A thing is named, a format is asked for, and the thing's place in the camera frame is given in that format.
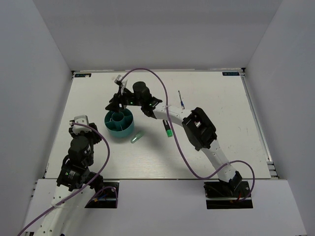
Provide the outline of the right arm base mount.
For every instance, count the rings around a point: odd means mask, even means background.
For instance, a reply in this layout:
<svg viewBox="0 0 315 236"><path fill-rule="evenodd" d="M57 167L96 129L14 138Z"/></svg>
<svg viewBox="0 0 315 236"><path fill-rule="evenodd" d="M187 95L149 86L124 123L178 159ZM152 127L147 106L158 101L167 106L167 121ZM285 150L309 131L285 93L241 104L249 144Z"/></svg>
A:
<svg viewBox="0 0 315 236"><path fill-rule="evenodd" d="M252 209L251 195L247 181L242 181L234 192L218 181L204 182L207 209Z"/></svg>

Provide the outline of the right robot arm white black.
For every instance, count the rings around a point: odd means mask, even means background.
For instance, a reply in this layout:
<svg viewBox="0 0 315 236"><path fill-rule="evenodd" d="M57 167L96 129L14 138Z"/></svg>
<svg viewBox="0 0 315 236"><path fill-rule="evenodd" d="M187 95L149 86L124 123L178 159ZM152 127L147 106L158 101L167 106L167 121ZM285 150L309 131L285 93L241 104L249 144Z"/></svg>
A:
<svg viewBox="0 0 315 236"><path fill-rule="evenodd" d="M148 117L160 120L171 119L181 126L189 142L197 151L202 151L217 171L223 192L234 196L240 190L242 177L229 163L217 140L216 128L205 112L197 107L183 110L175 106L167 106L162 100L153 97L149 88L142 81L133 84L133 92L126 88L126 82L114 81L119 86L109 105L105 107L111 112L121 112L127 106L139 106Z"/></svg>

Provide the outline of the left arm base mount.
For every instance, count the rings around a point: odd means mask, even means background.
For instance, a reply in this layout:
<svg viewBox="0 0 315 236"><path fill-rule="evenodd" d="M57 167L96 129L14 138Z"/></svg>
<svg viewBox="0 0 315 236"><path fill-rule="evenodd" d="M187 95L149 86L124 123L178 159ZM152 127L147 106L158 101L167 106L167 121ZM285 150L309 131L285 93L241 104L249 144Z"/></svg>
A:
<svg viewBox="0 0 315 236"><path fill-rule="evenodd" d="M88 201L85 208L116 209L118 206L119 181L105 181L106 189Z"/></svg>

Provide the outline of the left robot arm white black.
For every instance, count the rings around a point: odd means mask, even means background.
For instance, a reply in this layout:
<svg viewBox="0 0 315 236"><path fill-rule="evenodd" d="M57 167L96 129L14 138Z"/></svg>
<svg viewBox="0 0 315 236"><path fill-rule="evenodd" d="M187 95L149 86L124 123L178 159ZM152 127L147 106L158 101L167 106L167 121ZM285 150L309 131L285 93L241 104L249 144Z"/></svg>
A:
<svg viewBox="0 0 315 236"><path fill-rule="evenodd" d="M94 145L101 141L95 133L95 123L72 120L69 133L72 137L67 155L63 159L57 187L51 201L52 210L45 214L36 236L61 236L68 230L66 225L70 215L87 199L82 189L86 186L93 196L103 193L104 184L101 175L91 172L89 167L94 163Z"/></svg>

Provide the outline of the clear green pen cap tube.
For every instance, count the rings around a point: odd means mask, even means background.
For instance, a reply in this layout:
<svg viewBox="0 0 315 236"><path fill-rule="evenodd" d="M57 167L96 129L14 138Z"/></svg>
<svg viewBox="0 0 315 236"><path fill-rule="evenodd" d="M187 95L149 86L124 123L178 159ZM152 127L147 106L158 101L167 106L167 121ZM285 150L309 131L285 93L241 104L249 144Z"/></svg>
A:
<svg viewBox="0 0 315 236"><path fill-rule="evenodd" d="M134 144L135 142L137 142L139 139L141 139L143 137L144 133L143 131L139 131L137 132L130 140L130 142L132 144Z"/></svg>

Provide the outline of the green cap black highlighter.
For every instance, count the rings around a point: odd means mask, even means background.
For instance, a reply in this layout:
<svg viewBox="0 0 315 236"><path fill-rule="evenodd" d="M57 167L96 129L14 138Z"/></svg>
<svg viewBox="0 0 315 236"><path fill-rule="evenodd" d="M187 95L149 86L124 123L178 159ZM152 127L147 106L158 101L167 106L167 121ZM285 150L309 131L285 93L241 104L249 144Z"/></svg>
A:
<svg viewBox="0 0 315 236"><path fill-rule="evenodd" d="M170 138L173 136L173 132L172 132L172 129L170 127L170 124L167 120L163 120L163 125L164 125L164 128L165 128L165 131L166 131L166 134L167 134L167 137Z"/></svg>

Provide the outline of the blue pen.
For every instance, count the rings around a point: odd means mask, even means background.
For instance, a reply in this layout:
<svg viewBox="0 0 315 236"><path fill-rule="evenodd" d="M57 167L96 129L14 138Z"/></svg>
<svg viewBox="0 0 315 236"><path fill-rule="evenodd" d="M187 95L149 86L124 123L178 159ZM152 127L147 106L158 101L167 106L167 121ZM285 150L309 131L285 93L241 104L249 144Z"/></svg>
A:
<svg viewBox="0 0 315 236"><path fill-rule="evenodd" d="M180 99L181 107L182 107L182 109L184 110L184 109L185 109L185 105L184 105L184 103L183 103L182 96L181 96L181 93L180 93L180 91L179 91L179 90L178 90L178 95L179 95L179 99Z"/></svg>

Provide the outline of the green gel pen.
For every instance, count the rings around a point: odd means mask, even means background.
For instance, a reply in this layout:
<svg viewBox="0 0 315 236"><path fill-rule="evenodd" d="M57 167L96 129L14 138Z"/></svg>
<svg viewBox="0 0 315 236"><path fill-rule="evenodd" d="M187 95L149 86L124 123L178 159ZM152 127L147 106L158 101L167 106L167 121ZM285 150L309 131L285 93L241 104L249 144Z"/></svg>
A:
<svg viewBox="0 0 315 236"><path fill-rule="evenodd" d="M123 113L125 110L125 106L123 104L119 104L119 108L120 108L120 113Z"/></svg>

